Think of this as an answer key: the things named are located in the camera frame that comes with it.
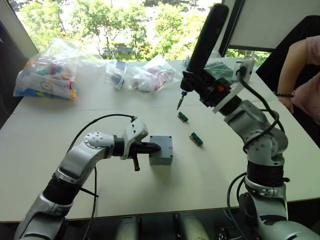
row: electronic component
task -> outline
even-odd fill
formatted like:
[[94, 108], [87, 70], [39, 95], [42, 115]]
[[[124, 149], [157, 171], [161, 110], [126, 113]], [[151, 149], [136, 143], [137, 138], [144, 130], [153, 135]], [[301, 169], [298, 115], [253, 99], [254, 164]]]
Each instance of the electronic component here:
[[197, 136], [197, 134], [195, 134], [194, 132], [191, 133], [191, 135], [189, 136], [189, 138], [195, 143], [195, 145], [197, 145], [198, 147], [200, 147], [202, 144], [204, 144], [204, 142], [200, 139], [200, 137]]
[[178, 119], [181, 120], [181, 122], [185, 123], [188, 122], [189, 118], [187, 118], [182, 112], [178, 113]]

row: bracelet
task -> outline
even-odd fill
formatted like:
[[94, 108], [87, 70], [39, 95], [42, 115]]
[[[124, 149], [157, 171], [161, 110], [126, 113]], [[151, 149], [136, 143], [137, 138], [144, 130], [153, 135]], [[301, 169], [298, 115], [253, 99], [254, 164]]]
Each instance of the bracelet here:
[[285, 98], [293, 98], [294, 95], [290, 93], [278, 93], [278, 92], [273, 92], [277, 97], [285, 97]]

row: colorful items in bag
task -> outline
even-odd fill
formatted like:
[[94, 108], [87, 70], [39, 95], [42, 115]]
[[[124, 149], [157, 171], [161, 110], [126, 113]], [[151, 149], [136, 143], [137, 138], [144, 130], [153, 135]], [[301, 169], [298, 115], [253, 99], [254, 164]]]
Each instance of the colorful items in bag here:
[[58, 97], [75, 100], [75, 74], [66, 65], [50, 59], [35, 61], [31, 58], [17, 76], [15, 96]]

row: window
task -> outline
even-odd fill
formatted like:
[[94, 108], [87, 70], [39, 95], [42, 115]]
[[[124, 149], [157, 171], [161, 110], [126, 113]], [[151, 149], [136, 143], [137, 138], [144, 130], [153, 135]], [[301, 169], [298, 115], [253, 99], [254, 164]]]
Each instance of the window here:
[[214, 3], [221, 0], [10, 0], [39, 51], [54, 37], [81, 42], [105, 59], [190, 56]]
[[235, 48], [228, 48], [225, 57], [233, 58], [249, 58], [255, 60], [255, 70], [264, 63], [264, 61], [269, 57], [271, 52], [268, 51], [254, 51], [254, 50], [242, 50]]

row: pink shirt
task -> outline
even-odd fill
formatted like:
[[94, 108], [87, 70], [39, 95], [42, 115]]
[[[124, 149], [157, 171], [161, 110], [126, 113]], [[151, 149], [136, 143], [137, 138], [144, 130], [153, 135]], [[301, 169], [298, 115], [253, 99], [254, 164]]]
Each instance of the pink shirt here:
[[[320, 35], [306, 39], [306, 64], [320, 66]], [[320, 72], [293, 91], [292, 103], [320, 124]]]

